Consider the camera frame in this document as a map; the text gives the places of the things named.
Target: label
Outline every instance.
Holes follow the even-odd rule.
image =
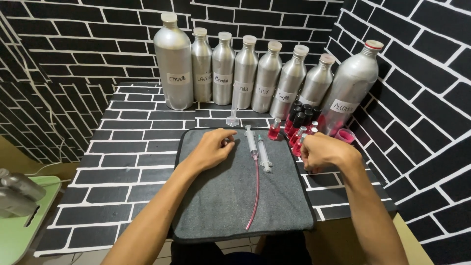
[[[275,98],[281,102],[293,103],[296,99],[296,93],[286,93],[285,91],[278,89],[276,91]]]
[[[314,101],[309,101],[309,100],[303,98],[301,95],[299,95],[299,99],[298,99],[298,100],[301,101],[303,104],[309,104],[309,105],[311,105],[311,106],[313,106],[313,107],[317,106],[317,105],[315,105],[315,102],[314,102]]]
[[[184,85],[190,82],[190,72],[185,74],[167,73],[167,82],[171,85]]]
[[[257,88],[255,89],[255,93],[260,94],[262,97],[271,97],[273,96],[273,93],[275,92],[275,87],[264,87],[261,85],[257,85]]]
[[[360,103],[348,103],[348,102],[340,101],[336,99],[333,101],[330,109],[333,111],[340,112],[340,113],[352,113],[355,111],[358,105],[360,105]]]
[[[195,76],[196,76],[196,83],[197,84],[206,85],[206,84],[211,83],[211,81],[212,81],[212,74],[211,73],[203,74],[203,75],[195,75]]]
[[[253,83],[239,83],[235,81],[239,85],[239,92],[241,93],[252,93],[253,90]]]
[[[220,75],[217,73],[213,73],[213,81],[215,84],[220,84],[220,85],[232,84],[232,76],[233,74]]]

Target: person's left hand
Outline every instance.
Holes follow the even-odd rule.
[[[191,167],[204,171],[213,168],[226,160],[234,147],[235,130],[222,128],[205,132],[201,141],[185,159]]]

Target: gray towel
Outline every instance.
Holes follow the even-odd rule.
[[[196,147],[203,133],[212,129],[191,129],[180,141],[177,161],[183,161]],[[296,162],[287,140],[267,138],[260,129],[272,171],[258,163],[260,196],[257,213],[248,231],[256,195],[255,161],[250,157],[244,129],[237,129],[235,147],[227,160],[202,172],[183,198],[172,222],[174,240],[206,242],[229,240],[314,227],[313,211],[301,184]]]

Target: plastic tube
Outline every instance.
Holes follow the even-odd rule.
[[[255,145],[255,139],[253,138],[253,132],[250,130],[250,128],[252,128],[252,126],[250,125],[247,125],[245,127],[245,129],[247,130],[245,132],[245,136],[247,136],[247,140],[249,141],[250,156],[253,158],[253,160],[255,160],[256,158],[258,158],[259,154],[257,152],[257,146]]]
[[[239,102],[239,84],[234,83],[233,88],[232,88],[232,107],[231,107],[231,116],[226,118],[226,124],[229,126],[237,126],[239,125],[240,121],[236,117],[237,113],[237,104]]]
[[[256,192],[256,195],[255,195],[255,203],[253,205],[252,215],[250,216],[249,223],[245,227],[246,231],[249,230],[250,225],[252,224],[253,219],[255,218],[255,213],[257,212],[257,205],[259,204],[259,191],[260,191],[259,165],[257,163],[257,157],[255,157],[254,160],[255,160],[255,173],[257,175],[257,192]]]
[[[258,139],[258,144],[259,144],[259,153],[260,153],[260,166],[264,167],[263,171],[265,172],[270,172],[271,171],[271,162],[268,160],[268,154],[267,154],[267,149],[265,148],[265,143],[263,142],[262,137],[259,134],[259,139]]]

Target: small plastic cup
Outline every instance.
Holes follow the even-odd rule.
[[[351,144],[355,140],[355,134],[349,129],[340,129],[337,131],[335,138],[344,141],[347,144]]]

